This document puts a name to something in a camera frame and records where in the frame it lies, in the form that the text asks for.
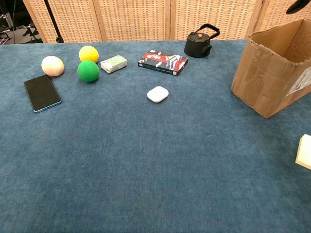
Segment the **phone screen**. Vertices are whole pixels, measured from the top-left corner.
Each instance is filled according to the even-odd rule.
[[[24,82],[29,100],[38,113],[62,102],[48,75],[30,79]]]

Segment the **black object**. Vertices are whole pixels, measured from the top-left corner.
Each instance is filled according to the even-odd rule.
[[[30,36],[30,41],[26,43],[42,43],[41,39],[35,37],[38,34],[37,29],[22,0],[0,0],[0,10],[6,18],[6,20],[0,20],[0,37],[4,37],[4,33],[7,36],[8,31],[26,29],[23,36]]]
[[[46,74],[25,81],[24,85],[35,113],[42,112],[62,102],[50,77]]]
[[[216,33],[213,34],[212,36],[209,36],[204,33],[198,33],[199,30],[202,30],[204,28],[210,28],[214,30]],[[210,49],[212,48],[212,45],[210,44],[210,40],[219,36],[219,34],[220,34],[220,31],[215,26],[210,25],[208,23],[202,25],[200,29],[198,29],[196,32],[191,32],[188,35],[184,52],[191,57],[208,56]]]
[[[51,9],[50,4],[49,4],[49,1],[48,1],[48,0],[44,0],[44,3],[45,3],[45,6],[46,6],[47,9],[48,9],[50,18],[51,18],[51,20],[52,20],[53,26],[54,26],[55,31],[56,31],[56,34],[57,34],[56,42],[57,42],[57,43],[63,43],[63,42],[64,42],[64,39],[63,39],[63,37],[61,36],[61,34],[60,34],[60,32],[59,32],[59,29],[58,29],[58,26],[57,26],[57,24],[56,24],[56,21],[55,21],[55,18],[54,18],[52,9]]]
[[[293,14],[296,13],[298,11],[300,11],[302,8],[304,8],[306,5],[308,5],[308,3],[310,2],[310,0],[297,0],[293,5],[291,5],[286,13],[287,14]]]

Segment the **sticker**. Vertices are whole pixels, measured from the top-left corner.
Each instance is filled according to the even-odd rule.
[[[293,87],[290,89],[288,94],[286,96],[289,96],[290,94],[299,91],[306,86],[311,84],[311,67],[307,68],[302,75],[299,77],[299,79],[295,82]]]

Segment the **background wall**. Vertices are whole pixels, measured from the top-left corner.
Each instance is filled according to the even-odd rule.
[[[43,0],[23,0],[43,42],[56,32]],[[244,39],[254,31],[311,18],[311,4],[287,15],[294,0],[49,0],[65,42],[186,40],[205,23],[215,39]],[[211,35],[207,29],[204,33]]]

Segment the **book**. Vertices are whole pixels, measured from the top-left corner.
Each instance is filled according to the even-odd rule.
[[[150,50],[138,61],[138,66],[178,76],[188,63],[188,57]]]
[[[299,141],[296,163],[311,169],[311,136],[303,135]]]

